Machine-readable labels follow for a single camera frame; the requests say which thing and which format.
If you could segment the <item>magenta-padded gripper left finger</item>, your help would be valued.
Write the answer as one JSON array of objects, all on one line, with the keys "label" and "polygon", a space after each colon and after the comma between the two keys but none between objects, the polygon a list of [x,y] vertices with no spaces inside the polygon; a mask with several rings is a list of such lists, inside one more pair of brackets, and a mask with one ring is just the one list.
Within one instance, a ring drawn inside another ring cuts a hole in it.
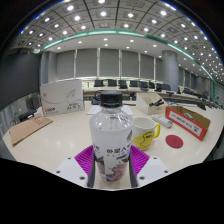
[{"label": "magenta-padded gripper left finger", "polygon": [[66,158],[54,174],[84,188],[92,188],[95,181],[93,146],[82,150],[75,157]]}]

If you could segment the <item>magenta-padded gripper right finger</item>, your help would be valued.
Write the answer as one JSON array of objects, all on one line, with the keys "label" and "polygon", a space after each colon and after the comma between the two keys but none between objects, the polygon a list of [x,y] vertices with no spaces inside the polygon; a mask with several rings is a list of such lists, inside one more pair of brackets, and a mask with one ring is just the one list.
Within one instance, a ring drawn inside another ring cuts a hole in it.
[{"label": "magenta-padded gripper right finger", "polygon": [[157,157],[150,157],[135,146],[129,156],[129,176],[132,188],[143,187],[170,174],[168,168]]}]

